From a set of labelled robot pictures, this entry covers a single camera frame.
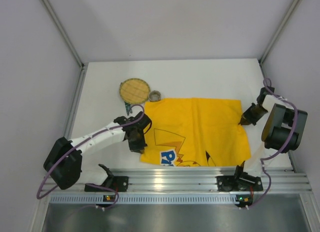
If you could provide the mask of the round woven bamboo plate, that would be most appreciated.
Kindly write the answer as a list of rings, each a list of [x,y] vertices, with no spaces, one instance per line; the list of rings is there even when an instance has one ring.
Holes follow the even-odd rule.
[[[123,81],[119,87],[121,99],[128,104],[143,104],[149,98],[151,92],[147,82],[140,78],[129,78]]]

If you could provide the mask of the yellow cartoon print cloth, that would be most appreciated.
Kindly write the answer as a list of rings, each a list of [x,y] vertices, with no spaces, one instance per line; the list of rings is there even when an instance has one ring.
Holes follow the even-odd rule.
[[[239,100],[166,98],[147,102],[142,163],[169,167],[237,166],[251,157]]]

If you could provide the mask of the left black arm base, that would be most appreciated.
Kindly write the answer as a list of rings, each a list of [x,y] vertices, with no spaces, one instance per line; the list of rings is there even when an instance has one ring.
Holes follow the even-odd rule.
[[[129,185],[129,177],[127,176],[113,176],[108,177],[107,180],[101,185],[101,187],[106,187],[117,192],[126,192]],[[85,192],[107,192],[104,189],[99,189],[96,187],[85,185]]]

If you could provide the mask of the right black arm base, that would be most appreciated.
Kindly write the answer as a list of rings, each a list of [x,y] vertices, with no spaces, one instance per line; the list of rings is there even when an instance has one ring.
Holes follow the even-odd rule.
[[[219,192],[254,192],[263,191],[263,185],[260,177],[250,175],[239,176],[218,176],[217,188]]]

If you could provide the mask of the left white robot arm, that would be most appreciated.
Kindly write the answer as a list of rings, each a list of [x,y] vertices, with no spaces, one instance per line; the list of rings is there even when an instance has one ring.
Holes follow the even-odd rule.
[[[143,153],[147,147],[145,132],[151,125],[149,116],[141,111],[134,117],[117,117],[103,128],[82,137],[70,140],[61,137],[56,140],[43,167],[61,190],[77,183],[108,187],[113,180],[110,169],[101,162],[90,165],[89,158],[123,141],[128,142],[131,152]]]

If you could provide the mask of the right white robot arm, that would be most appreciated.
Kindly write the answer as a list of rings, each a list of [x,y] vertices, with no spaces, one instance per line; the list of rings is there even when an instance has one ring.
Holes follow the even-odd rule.
[[[308,118],[307,112],[274,95],[274,91],[270,86],[262,88],[256,103],[242,114],[239,122],[240,125],[256,125],[264,115],[268,115],[261,133],[262,145],[241,165],[245,173],[254,177],[260,177],[276,156],[299,147]]]

